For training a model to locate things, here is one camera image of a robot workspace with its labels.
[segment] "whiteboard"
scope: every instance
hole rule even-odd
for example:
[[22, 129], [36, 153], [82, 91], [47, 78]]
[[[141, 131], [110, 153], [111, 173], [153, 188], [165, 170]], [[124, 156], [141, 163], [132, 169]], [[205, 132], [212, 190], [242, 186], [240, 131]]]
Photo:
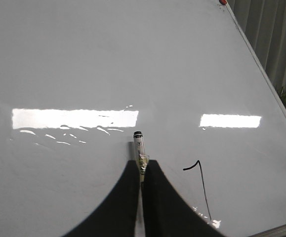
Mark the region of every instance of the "whiteboard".
[[224, 235], [286, 224], [286, 112], [225, 6], [0, 0], [0, 236], [80, 223], [133, 158], [137, 130], [208, 220], [199, 170], [183, 171], [201, 161]]

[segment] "black marker line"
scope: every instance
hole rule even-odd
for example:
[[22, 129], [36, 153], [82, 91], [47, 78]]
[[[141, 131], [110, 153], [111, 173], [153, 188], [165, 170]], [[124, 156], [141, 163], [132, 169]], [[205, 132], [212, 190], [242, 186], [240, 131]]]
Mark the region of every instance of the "black marker line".
[[202, 172], [202, 166], [201, 166], [201, 162], [200, 160], [198, 160], [194, 165], [188, 167], [188, 168], [184, 168], [183, 170], [189, 170], [192, 169], [194, 167], [197, 166], [197, 164], [199, 164], [200, 167], [200, 171], [201, 171], [201, 177], [202, 177], [202, 185], [203, 185], [203, 190], [204, 190], [204, 196], [205, 196], [205, 202], [206, 202], [206, 206], [207, 206], [207, 211], [208, 211], [208, 215], [210, 216], [210, 220], [212, 221], [212, 217], [211, 217], [211, 213], [210, 213], [210, 209], [208, 207], [208, 202], [207, 202], [207, 198], [206, 198], [206, 191], [205, 191], [205, 185], [204, 185], [204, 178], [203, 178], [203, 172]]

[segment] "curtain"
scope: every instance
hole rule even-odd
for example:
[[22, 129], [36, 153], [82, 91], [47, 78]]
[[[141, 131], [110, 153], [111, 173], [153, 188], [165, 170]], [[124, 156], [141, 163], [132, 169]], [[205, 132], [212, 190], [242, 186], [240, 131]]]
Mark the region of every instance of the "curtain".
[[270, 81], [286, 88], [286, 0], [228, 0]]

